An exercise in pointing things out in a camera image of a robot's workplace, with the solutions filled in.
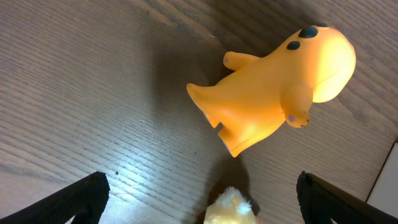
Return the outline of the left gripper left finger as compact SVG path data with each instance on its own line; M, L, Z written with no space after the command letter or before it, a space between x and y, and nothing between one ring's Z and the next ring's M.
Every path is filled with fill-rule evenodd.
M1 223L98 223L109 199L106 174L94 172L58 192L1 219Z

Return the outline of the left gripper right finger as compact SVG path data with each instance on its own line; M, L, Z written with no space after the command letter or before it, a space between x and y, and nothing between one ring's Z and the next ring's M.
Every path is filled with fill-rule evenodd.
M397 224L397 218L311 173L299 175L296 190L305 224Z

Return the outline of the white cardboard box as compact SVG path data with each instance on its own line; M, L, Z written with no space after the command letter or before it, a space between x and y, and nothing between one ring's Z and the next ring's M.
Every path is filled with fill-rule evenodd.
M384 161L366 203L397 218L397 142Z

